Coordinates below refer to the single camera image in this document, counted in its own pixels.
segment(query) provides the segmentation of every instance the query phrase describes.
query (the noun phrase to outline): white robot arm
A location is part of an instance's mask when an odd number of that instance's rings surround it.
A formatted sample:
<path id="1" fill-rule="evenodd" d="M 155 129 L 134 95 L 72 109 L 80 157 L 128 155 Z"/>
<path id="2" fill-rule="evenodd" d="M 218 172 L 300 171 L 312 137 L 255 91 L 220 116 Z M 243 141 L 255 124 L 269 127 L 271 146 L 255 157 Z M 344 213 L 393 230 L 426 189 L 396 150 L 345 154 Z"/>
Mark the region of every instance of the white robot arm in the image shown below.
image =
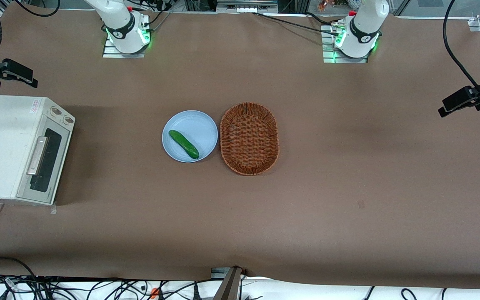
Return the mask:
<path id="1" fill-rule="evenodd" d="M 147 17 L 130 11 L 123 0 L 85 0 L 99 14 L 110 40 L 121 53 L 137 53 L 150 41 Z"/>
<path id="2" fill-rule="evenodd" d="M 336 38 L 335 46 L 349 57 L 365 57 L 375 46 L 379 38 L 379 28 L 385 21 L 389 5 L 386 0 L 362 0 L 356 15 L 341 19 L 344 23 L 341 36 Z"/>

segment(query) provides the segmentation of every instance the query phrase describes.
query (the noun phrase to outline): oven knob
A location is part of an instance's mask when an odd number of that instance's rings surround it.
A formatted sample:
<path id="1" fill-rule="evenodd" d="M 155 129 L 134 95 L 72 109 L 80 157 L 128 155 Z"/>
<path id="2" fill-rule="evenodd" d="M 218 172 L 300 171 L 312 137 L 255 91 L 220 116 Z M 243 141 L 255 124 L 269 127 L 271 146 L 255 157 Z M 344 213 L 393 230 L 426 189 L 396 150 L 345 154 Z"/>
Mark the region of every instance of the oven knob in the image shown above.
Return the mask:
<path id="1" fill-rule="evenodd" d="M 72 124 L 73 122 L 74 122 L 74 120 L 73 120 L 72 118 L 70 118 L 69 116 L 65 116 L 65 117 L 64 117 L 64 123 L 65 123 L 66 125 L 70 125 L 70 124 Z"/>
<path id="2" fill-rule="evenodd" d="M 58 108 L 56 108 L 55 106 L 53 106 L 51 108 L 51 115 L 53 116 L 58 116 L 58 115 L 61 115 L 63 114 Z"/>

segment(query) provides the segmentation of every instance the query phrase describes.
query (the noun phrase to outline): light blue plate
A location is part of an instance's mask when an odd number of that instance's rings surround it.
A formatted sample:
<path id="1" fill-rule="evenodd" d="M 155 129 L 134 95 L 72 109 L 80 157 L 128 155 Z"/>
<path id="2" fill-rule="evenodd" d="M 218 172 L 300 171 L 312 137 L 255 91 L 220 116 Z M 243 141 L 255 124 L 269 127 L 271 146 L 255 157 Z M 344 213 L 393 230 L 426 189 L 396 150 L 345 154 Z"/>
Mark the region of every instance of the light blue plate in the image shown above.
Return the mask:
<path id="1" fill-rule="evenodd" d="M 198 159 L 193 159 L 177 144 L 168 133 L 170 130 L 179 131 L 200 152 Z M 196 162 L 204 159 L 214 150 L 218 142 L 218 128 L 216 123 L 205 112 L 185 110 L 175 116 L 164 126 L 162 131 L 162 146 L 172 159 L 180 162 Z"/>

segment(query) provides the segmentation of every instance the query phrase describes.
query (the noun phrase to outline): woven basket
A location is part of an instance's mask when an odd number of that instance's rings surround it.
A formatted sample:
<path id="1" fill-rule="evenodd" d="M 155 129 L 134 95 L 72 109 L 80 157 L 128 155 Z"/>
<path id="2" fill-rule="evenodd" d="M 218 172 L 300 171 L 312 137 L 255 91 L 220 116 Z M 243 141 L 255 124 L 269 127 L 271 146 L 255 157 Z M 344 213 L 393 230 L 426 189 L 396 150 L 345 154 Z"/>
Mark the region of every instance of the woven basket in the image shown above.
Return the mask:
<path id="1" fill-rule="evenodd" d="M 277 123 L 262 105 L 237 104 L 220 123 L 221 156 L 236 173 L 258 175 L 269 170 L 279 156 Z"/>

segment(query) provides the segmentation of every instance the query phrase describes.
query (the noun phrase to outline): toaster oven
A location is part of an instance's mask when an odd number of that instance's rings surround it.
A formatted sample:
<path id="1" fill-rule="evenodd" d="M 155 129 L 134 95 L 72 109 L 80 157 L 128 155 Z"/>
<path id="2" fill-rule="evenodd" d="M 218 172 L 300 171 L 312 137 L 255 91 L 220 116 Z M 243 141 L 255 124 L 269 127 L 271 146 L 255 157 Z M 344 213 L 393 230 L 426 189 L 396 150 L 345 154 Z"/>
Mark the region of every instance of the toaster oven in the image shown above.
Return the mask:
<path id="1" fill-rule="evenodd" d="M 0 203 L 53 205 L 74 124 L 47 97 L 0 95 Z"/>

